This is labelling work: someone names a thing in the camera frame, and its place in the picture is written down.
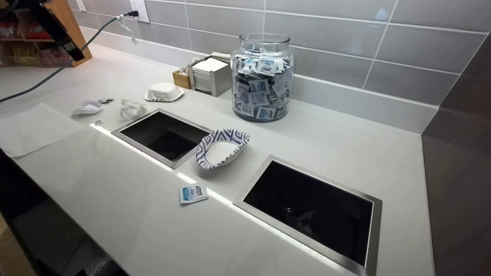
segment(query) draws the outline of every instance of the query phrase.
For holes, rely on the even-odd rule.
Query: glass jar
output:
[[[256,33],[239,37],[232,59],[232,107],[247,121],[283,118],[290,107],[295,57],[290,38]]]

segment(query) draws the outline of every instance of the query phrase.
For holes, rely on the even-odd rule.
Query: countertop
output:
[[[0,104],[7,116],[44,102],[63,115],[86,100],[133,97],[172,82],[177,68],[91,45],[94,58],[34,92]],[[53,69],[1,68],[0,97],[27,89]],[[186,90],[174,103],[146,103],[210,129],[236,128],[251,142],[212,171],[191,157],[176,170],[110,134],[128,123],[119,100],[84,129],[26,156],[19,166],[130,275],[354,275],[232,205],[270,154],[383,201],[377,275],[431,276],[433,261],[421,136],[292,100],[276,122],[250,123],[219,98]],[[100,119],[99,127],[90,126]],[[182,207],[178,187],[198,182],[209,200]]]

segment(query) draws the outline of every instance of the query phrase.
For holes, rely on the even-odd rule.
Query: jar rim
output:
[[[241,34],[239,36],[239,39],[251,43],[264,44],[264,45],[288,43],[291,40],[290,37],[283,34],[262,33],[262,32]]]

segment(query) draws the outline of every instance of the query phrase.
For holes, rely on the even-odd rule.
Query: patterned paper plate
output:
[[[250,135],[235,129],[217,130],[201,140],[196,152],[196,162],[203,169],[225,166],[242,151]]]

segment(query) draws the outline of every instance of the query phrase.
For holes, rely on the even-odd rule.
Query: stainless steel edge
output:
[[[273,217],[267,215],[266,213],[263,213],[262,211],[256,209],[255,207],[253,207],[253,206],[251,206],[251,205],[249,205],[243,201],[245,199],[245,197],[247,196],[247,194],[249,193],[249,191],[256,184],[256,182],[259,180],[261,175],[264,173],[266,168],[273,161],[278,162],[282,165],[288,166],[291,169],[294,169],[300,173],[303,173],[303,174],[308,175],[310,177],[314,177],[314,178],[316,178],[322,182],[325,182],[326,184],[335,186],[339,189],[342,189],[344,191],[347,191],[351,194],[354,194],[358,197],[361,197],[365,200],[372,202],[372,204],[373,204],[372,218],[371,218],[371,223],[370,223],[370,232],[369,232],[369,240],[368,240],[367,256],[366,256],[366,260],[365,260],[365,266],[361,266],[360,264],[354,262],[353,260],[331,250],[330,248],[328,248],[328,247],[322,245],[321,243],[307,237],[306,235],[303,235],[302,233],[291,228],[290,226],[274,219]],[[351,187],[348,187],[348,186],[345,186],[341,183],[338,183],[334,180],[331,180],[329,178],[326,178],[324,176],[321,176],[319,174],[311,172],[305,168],[302,168],[300,166],[292,164],[286,160],[277,158],[273,155],[269,155],[266,158],[266,160],[261,164],[259,169],[254,173],[254,175],[251,177],[251,179],[248,181],[245,188],[240,192],[240,194],[234,200],[234,205],[243,209],[246,212],[249,212],[253,216],[259,218],[260,220],[266,222],[267,224],[273,226],[274,228],[282,231],[283,233],[296,239],[297,241],[305,244],[306,246],[314,249],[318,253],[326,256],[327,258],[331,259],[332,261],[338,263],[339,265],[345,267],[346,269],[348,269],[349,271],[351,271],[357,275],[375,276],[377,273],[377,259],[378,259],[378,252],[379,252],[380,224],[381,224],[381,218],[382,218],[382,201],[378,198],[375,198],[371,195],[368,195],[366,193],[363,193],[361,191],[358,191],[356,189],[353,189]]]
[[[213,132],[213,130],[211,130],[211,129],[207,128],[207,127],[204,127],[204,126],[202,126],[200,124],[191,122],[189,120],[186,120],[185,118],[182,118],[182,117],[180,117],[178,115],[175,115],[173,113],[170,113],[168,111],[165,111],[165,110],[159,108],[159,109],[156,109],[156,110],[154,110],[154,111],[152,111],[152,112],[150,112],[150,113],[148,113],[148,114],[146,114],[146,115],[144,115],[144,116],[142,116],[142,117],[140,117],[140,118],[138,118],[138,119],[136,119],[136,120],[134,120],[134,121],[132,121],[132,122],[130,122],[130,123],[122,126],[122,127],[120,127],[120,128],[118,128],[117,130],[111,132],[111,134],[113,134],[114,136],[122,139],[123,141],[127,142],[128,144],[132,145],[133,147],[137,148],[138,150],[141,150],[142,152],[144,152],[144,153],[150,155],[151,157],[157,159],[158,161],[164,163],[166,166],[169,166],[172,169],[177,169],[180,165],[182,165],[182,163],[184,163],[186,160],[188,160],[191,156],[193,156],[196,153],[196,150],[197,150],[198,146],[194,147],[192,150],[190,150],[186,155],[184,155],[183,157],[181,157],[176,162],[172,162],[171,160],[163,157],[162,155],[156,153],[155,151],[153,151],[153,150],[145,147],[144,145],[138,143],[137,141],[135,141],[135,140],[131,139],[130,137],[128,137],[128,136],[126,136],[126,135],[124,135],[124,134],[121,133],[121,131],[123,131],[123,130],[129,128],[129,127],[131,127],[132,125],[134,125],[134,124],[136,124],[136,123],[144,120],[145,118],[147,118],[147,117],[149,117],[149,116],[151,116],[151,115],[153,115],[155,113],[158,113],[158,112],[161,112],[161,113],[163,113],[163,114],[165,114],[167,116],[170,116],[170,117],[172,117],[174,119],[177,119],[179,121],[182,121],[183,123],[186,123],[188,125],[191,125],[191,126],[194,126],[196,128],[199,128],[199,129],[201,129],[203,131],[206,131],[208,133],[212,133]]]

